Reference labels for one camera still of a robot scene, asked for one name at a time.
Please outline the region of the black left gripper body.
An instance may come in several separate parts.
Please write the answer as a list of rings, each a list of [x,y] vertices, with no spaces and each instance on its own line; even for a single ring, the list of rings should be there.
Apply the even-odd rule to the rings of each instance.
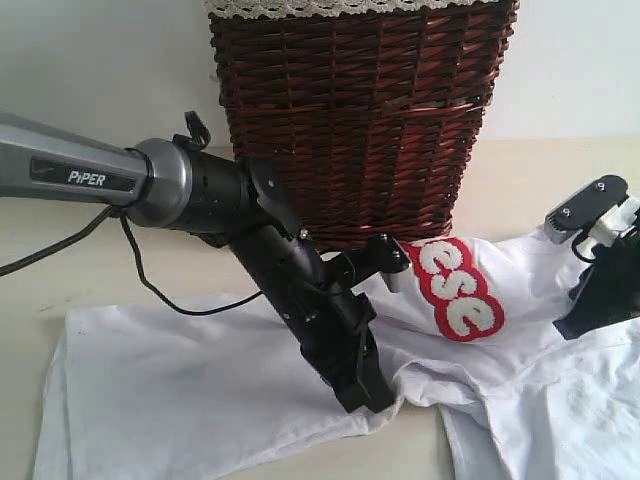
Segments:
[[[373,309],[336,281],[310,241],[264,225],[234,238],[232,252],[298,340],[304,359],[332,388],[372,387],[380,376],[366,324]]]

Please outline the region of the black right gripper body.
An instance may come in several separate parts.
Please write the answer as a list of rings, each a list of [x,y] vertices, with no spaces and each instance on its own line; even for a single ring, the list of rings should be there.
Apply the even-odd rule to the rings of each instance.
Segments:
[[[570,291],[570,311],[553,322],[565,340],[639,316],[639,235],[592,249],[594,262]]]

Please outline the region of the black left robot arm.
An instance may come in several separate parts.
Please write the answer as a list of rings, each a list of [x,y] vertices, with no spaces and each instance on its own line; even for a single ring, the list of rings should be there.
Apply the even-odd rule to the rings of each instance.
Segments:
[[[1,117],[1,193],[102,205],[102,217],[192,234],[228,247],[298,340],[305,360],[347,411],[395,400],[370,329],[375,310],[353,289],[407,265],[390,237],[324,260],[264,161],[207,152],[198,115],[187,135],[118,148],[12,114]]]

